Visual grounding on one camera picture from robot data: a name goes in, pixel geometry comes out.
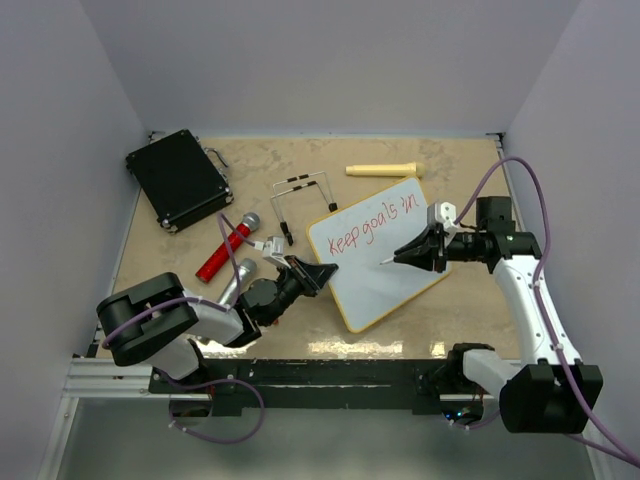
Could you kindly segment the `yellow framed whiteboard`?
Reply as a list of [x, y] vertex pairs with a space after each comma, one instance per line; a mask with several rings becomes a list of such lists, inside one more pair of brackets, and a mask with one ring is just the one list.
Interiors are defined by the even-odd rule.
[[366, 330], [450, 274], [382, 263], [426, 227], [428, 204], [420, 180], [406, 177], [307, 227], [317, 261], [338, 266], [329, 288], [350, 332]]

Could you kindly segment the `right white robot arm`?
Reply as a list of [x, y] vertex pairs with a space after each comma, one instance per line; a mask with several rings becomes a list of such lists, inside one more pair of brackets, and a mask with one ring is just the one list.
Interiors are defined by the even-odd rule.
[[430, 373], [427, 387], [441, 395], [474, 386], [493, 396], [511, 433], [580, 434], [603, 387], [595, 365], [587, 365], [561, 325], [541, 268], [535, 236], [519, 232], [510, 198], [480, 197], [476, 224], [463, 231], [455, 208], [436, 202], [427, 209], [427, 226], [399, 248], [391, 262], [429, 272], [443, 272], [451, 262], [484, 264], [499, 286], [515, 321], [520, 364], [500, 358], [482, 343], [457, 343], [445, 364]]

